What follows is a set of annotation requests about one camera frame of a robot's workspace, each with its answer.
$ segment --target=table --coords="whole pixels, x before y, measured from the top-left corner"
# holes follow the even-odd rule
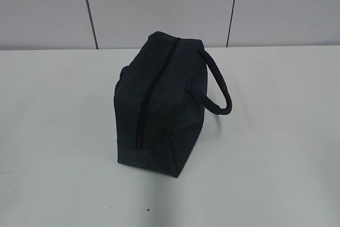
[[[233,111],[206,111],[178,179],[116,162],[138,49],[0,52],[0,226],[340,226],[340,46],[207,51]]]

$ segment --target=zipper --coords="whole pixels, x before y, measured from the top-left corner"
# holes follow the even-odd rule
[[[165,61],[160,68],[158,74],[156,75],[155,79],[150,84],[147,92],[144,95],[144,98],[142,100],[142,104],[139,108],[139,115],[138,115],[138,122],[137,122],[137,135],[136,135],[136,148],[137,149],[143,149],[144,146],[144,129],[145,129],[145,122],[147,119],[147,113],[149,109],[149,103],[151,100],[152,92],[157,85],[157,82],[162,77],[163,73],[166,70],[166,67],[169,65],[169,62],[171,60],[171,57],[173,56],[176,46],[178,42],[180,41],[180,38],[177,38],[176,41],[173,43],[168,55],[165,58]]]

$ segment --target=black bag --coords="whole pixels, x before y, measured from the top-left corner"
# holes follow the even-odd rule
[[[207,98],[207,65],[227,103]],[[149,36],[115,88],[118,162],[178,177],[200,134],[205,108],[227,115],[225,81],[201,40]]]

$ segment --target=bag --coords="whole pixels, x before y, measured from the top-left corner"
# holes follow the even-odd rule
[[[210,68],[227,106],[207,96]],[[118,162],[178,177],[203,126],[205,108],[231,112],[225,81],[201,40],[149,36],[115,87]]]

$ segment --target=bag handle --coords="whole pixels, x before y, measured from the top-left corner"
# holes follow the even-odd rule
[[[212,102],[205,94],[198,91],[191,84],[187,84],[186,90],[199,102],[201,103],[207,110],[211,111],[213,114],[217,115],[227,115],[230,114],[232,110],[232,100],[228,93],[227,85],[225,84],[224,78],[219,71],[215,61],[213,58],[204,50],[198,49],[198,53],[203,57],[204,61],[207,63],[209,69],[212,72],[219,88],[221,89],[227,106],[225,108],[220,108],[214,102]]]

